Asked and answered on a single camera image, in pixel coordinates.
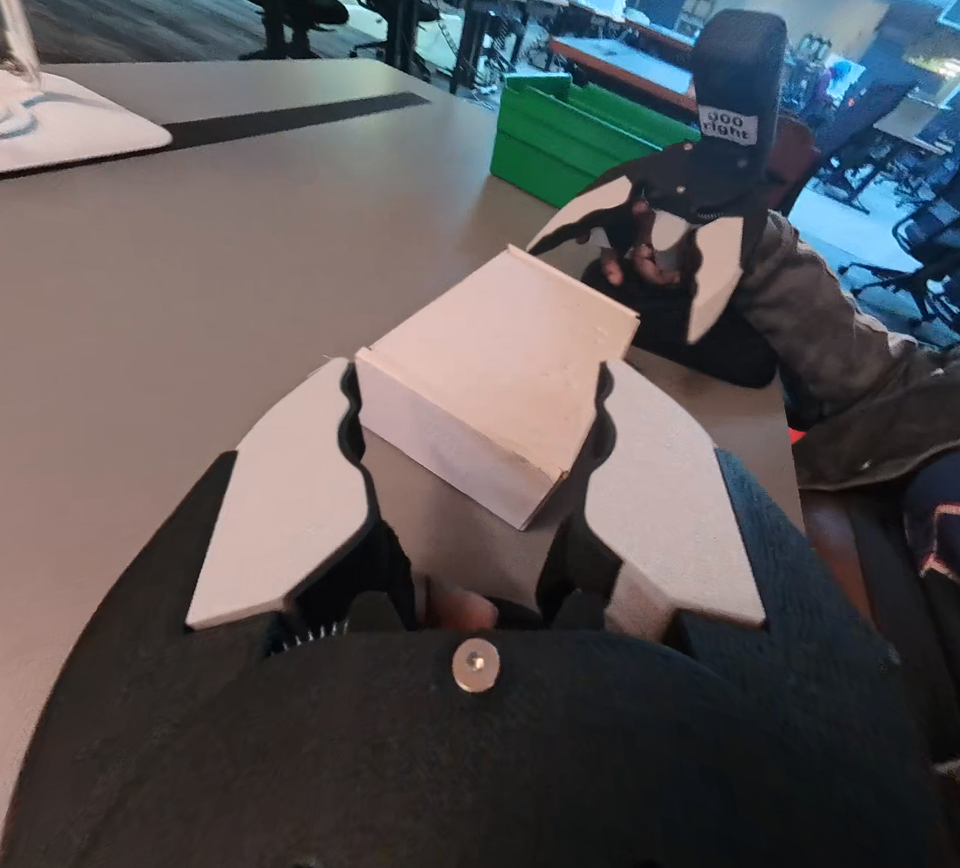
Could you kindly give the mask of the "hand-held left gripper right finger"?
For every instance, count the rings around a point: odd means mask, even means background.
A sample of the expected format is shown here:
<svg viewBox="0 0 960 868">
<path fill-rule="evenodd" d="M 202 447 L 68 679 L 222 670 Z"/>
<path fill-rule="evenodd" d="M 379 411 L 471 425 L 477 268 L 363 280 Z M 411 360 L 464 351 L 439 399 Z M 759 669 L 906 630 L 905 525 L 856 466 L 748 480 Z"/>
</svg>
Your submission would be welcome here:
<svg viewBox="0 0 960 868">
<path fill-rule="evenodd" d="M 713 439 L 623 360 L 602 364 L 582 525 L 615 634 L 660 642 L 679 614 L 759 630 L 766 611 Z M 600 574 L 611 560 L 612 574 Z"/>
</svg>

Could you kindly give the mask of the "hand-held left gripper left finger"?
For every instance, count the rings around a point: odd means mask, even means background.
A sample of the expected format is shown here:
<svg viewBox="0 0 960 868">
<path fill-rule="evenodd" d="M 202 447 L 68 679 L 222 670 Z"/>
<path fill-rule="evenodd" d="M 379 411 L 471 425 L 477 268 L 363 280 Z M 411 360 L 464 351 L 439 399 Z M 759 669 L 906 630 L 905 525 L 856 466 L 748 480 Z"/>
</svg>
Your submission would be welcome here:
<svg viewBox="0 0 960 868">
<path fill-rule="evenodd" d="M 185 623 L 206 630 L 294 599 L 375 517 L 362 467 L 354 366 L 333 358 L 246 433 L 217 514 Z"/>
</svg>

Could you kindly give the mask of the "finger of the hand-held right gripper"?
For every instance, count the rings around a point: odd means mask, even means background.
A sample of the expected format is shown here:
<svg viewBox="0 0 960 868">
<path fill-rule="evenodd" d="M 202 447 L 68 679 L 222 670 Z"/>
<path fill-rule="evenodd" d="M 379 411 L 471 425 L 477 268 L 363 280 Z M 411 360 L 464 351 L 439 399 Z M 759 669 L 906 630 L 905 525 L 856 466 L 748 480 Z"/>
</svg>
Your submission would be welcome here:
<svg viewBox="0 0 960 868">
<path fill-rule="evenodd" d="M 527 252 L 541 256 L 567 242 L 587 238 L 624 257 L 640 233 L 633 212 L 639 197 L 640 190 L 629 178 L 596 182 L 551 218 L 528 244 Z"/>
<path fill-rule="evenodd" d="M 694 248 L 700 257 L 693 274 L 694 291 L 686 342 L 697 344 L 724 314 L 742 276 L 742 217 L 722 217 L 698 227 Z"/>
</svg>

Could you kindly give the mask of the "green plastic bin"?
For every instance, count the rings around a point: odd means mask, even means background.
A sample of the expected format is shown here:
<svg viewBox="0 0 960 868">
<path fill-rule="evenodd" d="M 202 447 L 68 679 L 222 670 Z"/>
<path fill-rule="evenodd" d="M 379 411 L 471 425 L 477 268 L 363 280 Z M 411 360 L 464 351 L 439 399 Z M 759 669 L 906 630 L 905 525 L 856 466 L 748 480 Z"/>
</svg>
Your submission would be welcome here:
<svg viewBox="0 0 960 868">
<path fill-rule="evenodd" d="M 700 131 L 569 74 L 506 77 L 489 172 L 556 208 L 627 161 Z"/>
</svg>

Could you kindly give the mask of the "white cardboard box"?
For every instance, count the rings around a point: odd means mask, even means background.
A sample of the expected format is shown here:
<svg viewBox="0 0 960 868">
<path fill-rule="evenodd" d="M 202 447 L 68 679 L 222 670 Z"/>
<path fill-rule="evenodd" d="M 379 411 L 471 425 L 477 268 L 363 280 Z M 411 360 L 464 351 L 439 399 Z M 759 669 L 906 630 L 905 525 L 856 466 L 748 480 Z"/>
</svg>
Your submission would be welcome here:
<svg viewBox="0 0 960 868">
<path fill-rule="evenodd" d="M 570 475 L 636 312 L 517 247 L 354 358 L 362 425 L 516 530 Z"/>
</svg>

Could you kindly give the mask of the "person's right forearm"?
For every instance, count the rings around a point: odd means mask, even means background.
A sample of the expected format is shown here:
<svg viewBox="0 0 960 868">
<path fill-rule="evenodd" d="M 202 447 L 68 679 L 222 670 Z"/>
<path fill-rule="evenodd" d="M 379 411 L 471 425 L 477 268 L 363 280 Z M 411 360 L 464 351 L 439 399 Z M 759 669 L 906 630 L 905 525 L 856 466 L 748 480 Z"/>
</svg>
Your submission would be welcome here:
<svg viewBox="0 0 960 868">
<path fill-rule="evenodd" d="M 958 450 L 958 347 L 925 346 L 861 312 L 780 213 L 745 255 L 734 304 L 798 389 L 801 490 L 891 482 Z"/>
</svg>

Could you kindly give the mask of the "person's right hand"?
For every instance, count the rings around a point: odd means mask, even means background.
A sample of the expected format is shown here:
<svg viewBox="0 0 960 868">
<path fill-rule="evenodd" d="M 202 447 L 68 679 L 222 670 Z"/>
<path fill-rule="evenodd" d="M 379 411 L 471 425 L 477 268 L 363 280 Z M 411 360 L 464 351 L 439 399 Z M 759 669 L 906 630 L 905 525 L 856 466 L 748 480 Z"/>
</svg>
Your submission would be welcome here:
<svg viewBox="0 0 960 868">
<path fill-rule="evenodd" d="M 637 230 L 635 244 L 629 255 L 624 259 L 614 250 L 601 250 L 599 262 L 601 272 L 606 282 L 613 286 L 625 283 L 627 275 L 635 275 L 645 283 L 671 286 L 680 283 L 679 271 L 668 270 L 660 265 L 655 258 L 655 251 L 651 244 L 652 230 L 656 220 L 656 213 L 643 200 L 633 203 L 631 215 Z"/>
</svg>

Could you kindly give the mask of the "person's leg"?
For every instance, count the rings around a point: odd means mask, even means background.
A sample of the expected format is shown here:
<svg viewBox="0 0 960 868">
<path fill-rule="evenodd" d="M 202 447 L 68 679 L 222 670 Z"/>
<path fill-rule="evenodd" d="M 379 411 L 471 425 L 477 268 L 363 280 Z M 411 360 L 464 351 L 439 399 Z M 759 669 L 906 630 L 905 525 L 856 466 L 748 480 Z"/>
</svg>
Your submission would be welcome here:
<svg viewBox="0 0 960 868">
<path fill-rule="evenodd" d="M 922 467 L 902 500 L 907 545 L 918 574 L 959 584 L 959 451 Z"/>
</svg>

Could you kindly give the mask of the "white monitor stand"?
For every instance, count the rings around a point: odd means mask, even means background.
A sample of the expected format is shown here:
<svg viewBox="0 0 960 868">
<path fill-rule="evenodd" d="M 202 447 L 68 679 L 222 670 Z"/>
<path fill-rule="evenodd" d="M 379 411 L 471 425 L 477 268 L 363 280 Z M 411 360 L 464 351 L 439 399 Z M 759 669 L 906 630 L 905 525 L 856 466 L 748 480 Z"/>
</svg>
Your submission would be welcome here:
<svg viewBox="0 0 960 868">
<path fill-rule="evenodd" d="M 1 177 L 147 154 L 162 127 L 76 82 L 42 72 L 21 0 L 1 0 Z"/>
</svg>

